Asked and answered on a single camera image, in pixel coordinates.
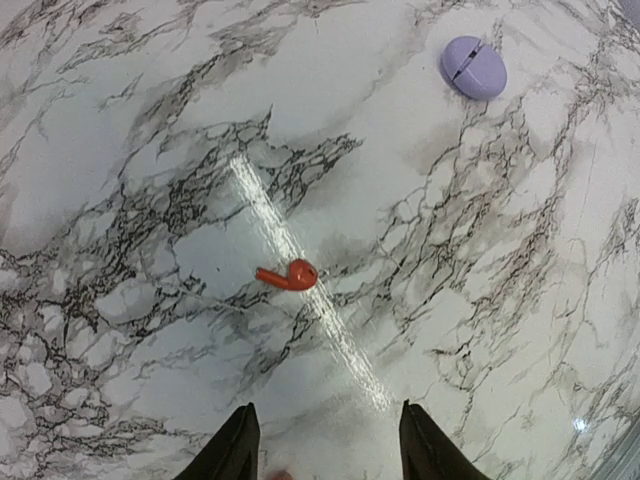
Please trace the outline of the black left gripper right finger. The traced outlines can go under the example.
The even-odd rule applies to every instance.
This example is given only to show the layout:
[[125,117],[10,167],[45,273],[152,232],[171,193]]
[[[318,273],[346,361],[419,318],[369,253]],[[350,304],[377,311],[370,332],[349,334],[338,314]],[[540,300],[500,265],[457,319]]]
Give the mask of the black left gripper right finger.
[[402,407],[399,441],[404,480],[490,480],[422,406],[409,400]]

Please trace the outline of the purple charging case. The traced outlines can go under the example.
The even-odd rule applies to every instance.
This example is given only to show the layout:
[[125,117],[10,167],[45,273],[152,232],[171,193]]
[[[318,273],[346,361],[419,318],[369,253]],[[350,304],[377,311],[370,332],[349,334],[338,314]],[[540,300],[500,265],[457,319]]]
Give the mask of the purple charging case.
[[507,84],[503,58],[478,37],[452,39],[441,54],[440,66],[446,81],[474,100],[492,100],[504,91]]

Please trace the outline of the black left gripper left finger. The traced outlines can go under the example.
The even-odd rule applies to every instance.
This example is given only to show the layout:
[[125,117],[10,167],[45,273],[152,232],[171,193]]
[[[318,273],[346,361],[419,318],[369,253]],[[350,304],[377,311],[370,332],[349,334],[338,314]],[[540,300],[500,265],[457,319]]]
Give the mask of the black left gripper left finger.
[[260,426],[252,402],[238,407],[175,480],[256,480]]

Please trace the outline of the red earbud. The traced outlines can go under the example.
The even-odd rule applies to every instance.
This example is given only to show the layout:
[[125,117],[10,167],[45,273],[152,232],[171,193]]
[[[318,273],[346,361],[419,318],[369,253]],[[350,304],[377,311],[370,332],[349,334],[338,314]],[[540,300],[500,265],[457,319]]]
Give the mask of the red earbud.
[[258,268],[255,277],[257,280],[281,290],[305,291],[316,285],[318,272],[308,261],[296,259],[289,264],[286,275]]

